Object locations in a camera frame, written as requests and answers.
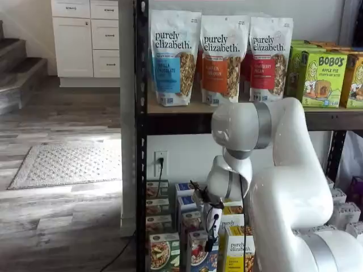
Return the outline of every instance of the staircase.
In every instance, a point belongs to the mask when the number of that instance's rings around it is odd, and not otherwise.
[[[47,60],[28,58],[25,41],[4,38],[0,20],[0,115],[21,109],[47,75]]]

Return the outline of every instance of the wooden floor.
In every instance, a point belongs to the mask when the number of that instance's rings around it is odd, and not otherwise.
[[[118,88],[47,79],[22,110],[0,116],[0,272],[97,272],[122,249],[121,181],[8,191],[29,148],[120,140]],[[134,243],[107,271],[133,271]]]

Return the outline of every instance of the granola bag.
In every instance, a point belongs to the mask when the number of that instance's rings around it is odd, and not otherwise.
[[[152,10],[151,52],[158,103],[188,105],[200,36],[200,12]]]
[[[250,17],[202,16],[203,102],[238,102],[240,63],[246,55]]]
[[[292,34],[292,18],[251,18],[250,101],[282,99]]]

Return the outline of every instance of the white rug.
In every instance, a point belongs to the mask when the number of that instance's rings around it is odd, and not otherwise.
[[[121,180],[121,142],[33,146],[8,190]]]

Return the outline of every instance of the electrical outlet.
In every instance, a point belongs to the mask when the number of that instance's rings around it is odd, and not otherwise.
[[[168,151],[156,151],[154,153],[154,177],[159,178],[161,172],[161,164],[158,159],[164,158],[163,172],[161,178],[166,178],[168,175]]]

